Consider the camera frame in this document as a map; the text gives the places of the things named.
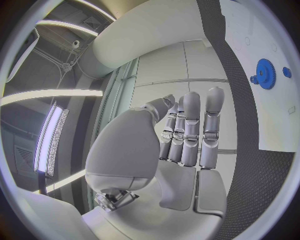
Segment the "white wall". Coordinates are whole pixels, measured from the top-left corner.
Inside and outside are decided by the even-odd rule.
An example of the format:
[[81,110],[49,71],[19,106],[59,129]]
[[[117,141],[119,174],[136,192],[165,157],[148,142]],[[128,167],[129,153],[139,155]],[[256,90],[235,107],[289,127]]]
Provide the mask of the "white wall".
[[[235,150],[237,149],[236,112],[231,88],[226,79],[222,64],[212,47],[206,48],[202,41],[179,42],[139,58],[131,107],[139,107],[168,94],[173,94],[178,101],[190,89],[200,95],[200,129],[202,130],[207,93],[209,89],[218,86],[225,92],[220,120],[219,149]],[[165,123],[166,117],[155,126],[159,138]],[[222,176],[227,193],[232,182],[236,157],[236,154],[218,155],[216,169]]]

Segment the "air vent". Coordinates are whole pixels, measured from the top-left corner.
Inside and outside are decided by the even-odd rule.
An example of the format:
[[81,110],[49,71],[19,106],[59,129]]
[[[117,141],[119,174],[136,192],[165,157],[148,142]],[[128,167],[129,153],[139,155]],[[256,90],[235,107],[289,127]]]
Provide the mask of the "air vent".
[[35,178],[34,154],[30,149],[14,145],[14,160],[19,175]]
[[89,17],[87,20],[84,20],[83,23],[87,25],[91,30],[96,30],[102,24],[94,17]]

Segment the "perforated surface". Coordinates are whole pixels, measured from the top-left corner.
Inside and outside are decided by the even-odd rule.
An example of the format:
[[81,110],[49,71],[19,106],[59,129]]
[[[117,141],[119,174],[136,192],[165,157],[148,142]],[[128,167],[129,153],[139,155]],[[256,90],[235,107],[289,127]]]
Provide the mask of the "perforated surface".
[[227,196],[226,218],[215,238],[229,240],[248,228],[270,205],[288,174],[294,153],[259,150],[254,97],[239,60],[225,41],[225,17],[220,3],[218,0],[197,2],[204,33],[226,72],[236,114],[235,172]]

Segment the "security camera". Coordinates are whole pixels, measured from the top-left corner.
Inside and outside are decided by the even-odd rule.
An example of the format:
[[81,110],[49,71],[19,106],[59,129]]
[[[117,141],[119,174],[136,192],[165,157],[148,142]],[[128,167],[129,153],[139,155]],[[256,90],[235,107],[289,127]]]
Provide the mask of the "security camera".
[[72,43],[72,47],[73,47],[73,49],[78,49],[79,48],[79,41],[78,40],[76,40],[76,41],[74,41],[73,43]]

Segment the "robotic hand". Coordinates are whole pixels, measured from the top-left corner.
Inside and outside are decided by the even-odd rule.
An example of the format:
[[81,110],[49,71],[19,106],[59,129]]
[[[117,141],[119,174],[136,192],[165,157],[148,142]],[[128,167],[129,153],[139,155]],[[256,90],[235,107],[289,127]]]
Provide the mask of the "robotic hand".
[[131,108],[97,137],[87,156],[85,179],[104,210],[132,202],[137,196],[128,191],[145,187],[154,177],[160,156],[154,126],[174,104],[170,94]]

